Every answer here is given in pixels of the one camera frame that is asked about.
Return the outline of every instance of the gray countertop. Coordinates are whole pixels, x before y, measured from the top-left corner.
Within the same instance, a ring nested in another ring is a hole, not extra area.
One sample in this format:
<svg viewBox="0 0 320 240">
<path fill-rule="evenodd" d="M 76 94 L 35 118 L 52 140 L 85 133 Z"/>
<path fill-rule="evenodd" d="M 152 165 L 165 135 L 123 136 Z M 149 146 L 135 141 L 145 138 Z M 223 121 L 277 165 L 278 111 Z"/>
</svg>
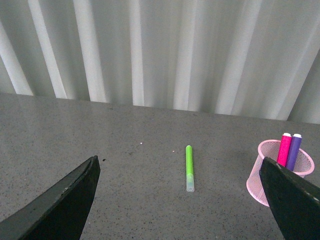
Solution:
<svg viewBox="0 0 320 240">
<path fill-rule="evenodd" d="M 0 221 L 98 155 L 83 240 L 283 239 L 246 181 L 258 144 L 284 132 L 302 134 L 320 186 L 318 124 L 1 93 Z"/>
</svg>

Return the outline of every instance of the white curtain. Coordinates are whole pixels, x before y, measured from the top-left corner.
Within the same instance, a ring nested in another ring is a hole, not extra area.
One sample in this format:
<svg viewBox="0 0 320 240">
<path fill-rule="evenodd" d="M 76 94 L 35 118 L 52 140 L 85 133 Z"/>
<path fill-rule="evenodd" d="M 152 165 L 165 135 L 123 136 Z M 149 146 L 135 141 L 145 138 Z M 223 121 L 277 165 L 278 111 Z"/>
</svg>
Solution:
<svg viewBox="0 0 320 240">
<path fill-rule="evenodd" d="M 319 0 L 0 0 L 0 91 L 320 124 Z"/>
</svg>

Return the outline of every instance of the pink marker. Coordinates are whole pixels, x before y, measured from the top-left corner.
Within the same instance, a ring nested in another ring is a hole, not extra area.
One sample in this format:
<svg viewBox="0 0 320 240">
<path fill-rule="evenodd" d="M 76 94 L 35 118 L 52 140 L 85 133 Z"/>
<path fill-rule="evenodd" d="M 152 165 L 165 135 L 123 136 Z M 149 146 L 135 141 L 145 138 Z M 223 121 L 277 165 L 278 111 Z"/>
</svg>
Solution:
<svg viewBox="0 0 320 240">
<path fill-rule="evenodd" d="M 284 133 L 281 138 L 278 158 L 277 158 L 276 162 L 281 164 L 284 167 L 286 166 L 286 163 L 287 163 L 291 139 L 292 139 L 291 134 L 289 134 L 289 133 Z"/>
</svg>

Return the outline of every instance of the pen holder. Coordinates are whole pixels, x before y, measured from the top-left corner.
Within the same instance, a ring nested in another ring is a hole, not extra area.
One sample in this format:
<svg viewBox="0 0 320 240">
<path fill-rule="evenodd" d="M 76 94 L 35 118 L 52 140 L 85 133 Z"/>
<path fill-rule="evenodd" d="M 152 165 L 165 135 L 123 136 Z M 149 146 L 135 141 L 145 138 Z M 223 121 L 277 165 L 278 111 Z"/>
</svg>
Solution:
<svg viewBox="0 0 320 240">
<path fill-rule="evenodd" d="M 246 188 L 248 189 L 251 196 L 259 203 L 267 207 L 269 207 L 269 204 L 265 195 L 264 188 L 262 187 L 259 171 L 265 157 L 269 157 L 275 161 L 277 160 L 280 142 L 280 140 L 265 140 L 259 144 L 259 155 L 254 163 L 250 176 L 246 181 Z M 311 174 L 314 169 L 314 161 L 305 151 L 300 148 L 293 172 L 304 178 L 306 175 Z"/>
</svg>

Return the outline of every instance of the marker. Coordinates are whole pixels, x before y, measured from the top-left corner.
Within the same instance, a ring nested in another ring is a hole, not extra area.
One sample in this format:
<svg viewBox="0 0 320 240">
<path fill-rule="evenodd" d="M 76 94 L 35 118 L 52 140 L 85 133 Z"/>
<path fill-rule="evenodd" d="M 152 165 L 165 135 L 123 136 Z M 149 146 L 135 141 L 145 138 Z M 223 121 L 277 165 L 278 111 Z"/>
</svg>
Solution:
<svg viewBox="0 0 320 240">
<path fill-rule="evenodd" d="M 301 141 L 302 141 L 302 137 L 300 134 L 294 134 L 292 136 L 288 159 L 285 165 L 285 167 L 290 171 L 293 171 L 295 169 L 295 164 L 297 161 L 297 156 L 298 156 Z"/>
<path fill-rule="evenodd" d="M 185 170 L 186 170 L 186 191 L 195 191 L 194 180 L 194 161 L 192 156 L 192 147 L 190 145 L 185 147 Z"/>
<path fill-rule="evenodd" d="M 282 166 L 286 166 L 289 148 L 291 143 L 291 135 L 289 133 L 284 133 L 281 138 L 281 143 L 279 147 L 279 153 L 277 158 L 277 163 L 281 164 Z"/>
</svg>

